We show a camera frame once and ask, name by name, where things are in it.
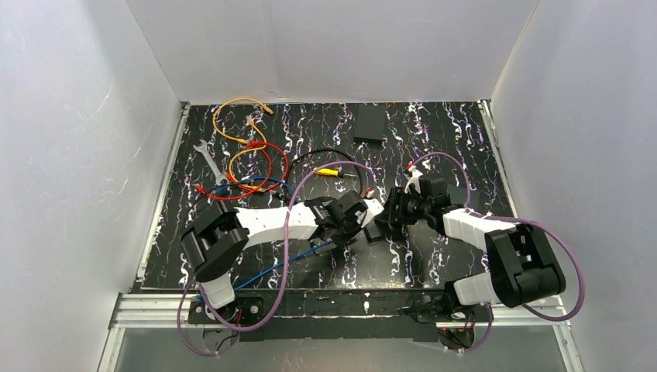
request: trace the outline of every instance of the screwdriver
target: screwdriver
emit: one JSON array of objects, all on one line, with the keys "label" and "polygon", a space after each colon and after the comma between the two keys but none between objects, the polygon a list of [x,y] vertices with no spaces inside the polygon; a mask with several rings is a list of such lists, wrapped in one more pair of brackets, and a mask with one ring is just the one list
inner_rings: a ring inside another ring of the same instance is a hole
[{"label": "screwdriver", "polygon": [[345,173],[341,172],[340,170],[328,169],[328,168],[322,168],[322,169],[318,170],[317,174],[320,175],[320,176],[329,176],[329,177],[338,177],[338,178],[358,177],[355,174],[345,174]]}]

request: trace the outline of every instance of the robotic arm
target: robotic arm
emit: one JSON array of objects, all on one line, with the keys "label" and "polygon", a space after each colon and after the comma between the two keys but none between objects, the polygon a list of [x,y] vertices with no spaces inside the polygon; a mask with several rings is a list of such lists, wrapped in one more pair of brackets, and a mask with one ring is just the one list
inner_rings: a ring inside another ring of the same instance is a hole
[{"label": "robotic arm", "polygon": [[[340,199],[316,198],[292,207],[291,239],[331,239],[349,242],[384,207],[349,191]],[[182,250],[210,305],[221,308],[235,300],[230,267],[242,250],[282,240],[287,207],[271,209],[229,208],[213,203],[182,236]]]},{"label": "robotic arm", "polygon": [[502,303],[513,308],[566,289],[563,272],[543,231],[475,215],[451,203],[444,179],[426,176],[415,167],[408,171],[411,177],[406,187],[390,190],[374,226],[387,229],[395,237],[403,234],[405,225],[423,219],[437,233],[487,253],[490,269],[445,283],[441,298],[425,296],[419,307],[443,315],[478,304]]}]

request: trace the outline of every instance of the marble pattern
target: marble pattern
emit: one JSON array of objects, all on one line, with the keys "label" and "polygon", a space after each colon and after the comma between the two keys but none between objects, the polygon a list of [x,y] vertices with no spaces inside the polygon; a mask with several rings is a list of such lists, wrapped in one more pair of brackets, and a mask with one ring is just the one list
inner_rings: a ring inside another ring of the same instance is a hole
[{"label": "marble pattern", "polygon": [[[390,187],[402,185],[403,167],[427,152],[441,150],[460,159],[470,175],[470,187],[482,199],[480,212],[511,215],[511,208],[500,179],[476,102],[412,102],[382,104],[387,111],[387,128],[381,145],[354,143],[355,104],[290,104],[271,105],[274,115],[264,115],[254,105],[224,108],[218,125],[226,133],[241,138],[256,138],[246,116],[251,115],[267,139],[285,150],[293,159],[320,147],[343,150],[368,167],[374,180],[366,186],[378,191],[384,201]],[[238,144],[217,134],[212,127],[212,106],[193,106],[167,190],[166,201],[153,239],[143,289],[179,289],[189,278],[189,267],[180,248],[180,234],[208,201],[192,203],[198,196],[193,185],[214,184],[203,156],[193,149],[199,140],[207,140],[220,169],[227,169]],[[273,176],[280,176],[284,165],[275,151]],[[292,186],[314,166],[338,160],[323,153],[298,164],[290,176]],[[421,169],[439,172],[450,183],[464,187],[453,165],[439,158],[426,160]],[[354,173],[351,167],[344,169]],[[264,175],[267,165],[262,154],[244,155],[235,169],[238,177]],[[353,179],[314,177],[302,190],[303,198],[321,195],[340,196],[357,189]],[[248,208],[273,208],[282,202],[267,195],[234,201]],[[369,244],[363,233],[346,248],[335,248],[290,265],[288,284],[291,288],[441,288],[445,281],[485,271],[487,259],[467,244],[439,236],[423,222],[412,226],[406,242],[381,241]],[[232,281],[240,285],[262,270],[277,264],[283,256],[282,242],[266,243],[245,250],[232,267]],[[294,242],[290,255],[308,249],[308,242]],[[253,284],[255,288],[278,288],[280,272],[274,270]]]}]

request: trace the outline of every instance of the white wall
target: white wall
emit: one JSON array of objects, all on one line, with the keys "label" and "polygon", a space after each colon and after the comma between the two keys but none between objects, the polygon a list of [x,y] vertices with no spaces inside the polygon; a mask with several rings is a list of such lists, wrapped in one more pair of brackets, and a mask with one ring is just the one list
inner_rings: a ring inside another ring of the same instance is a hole
[{"label": "white wall", "polygon": [[0,370],[95,370],[180,105],[123,0],[0,1]]},{"label": "white wall", "polygon": [[536,3],[127,1],[193,103],[489,98]]},{"label": "white wall", "polygon": [[519,214],[583,265],[573,333],[587,370],[657,363],[655,36],[654,1],[542,1],[493,95]]}]

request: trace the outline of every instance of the wrench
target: wrench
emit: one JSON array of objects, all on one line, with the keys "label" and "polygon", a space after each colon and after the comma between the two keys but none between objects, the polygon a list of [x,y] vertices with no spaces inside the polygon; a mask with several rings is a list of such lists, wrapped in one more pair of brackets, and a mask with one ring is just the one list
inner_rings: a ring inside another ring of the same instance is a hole
[{"label": "wrench", "polygon": [[217,167],[215,160],[212,159],[212,155],[210,155],[210,153],[208,152],[207,142],[201,139],[201,145],[200,146],[194,145],[194,150],[197,150],[199,153],[203,154],[203,157],[205,158],[205,161],[208,162],[208,165],[210,166],[212,173],[215,174],[215,183],[217,184],[217,186],[221,186],[222,181],[227,181],[225,175]]}]

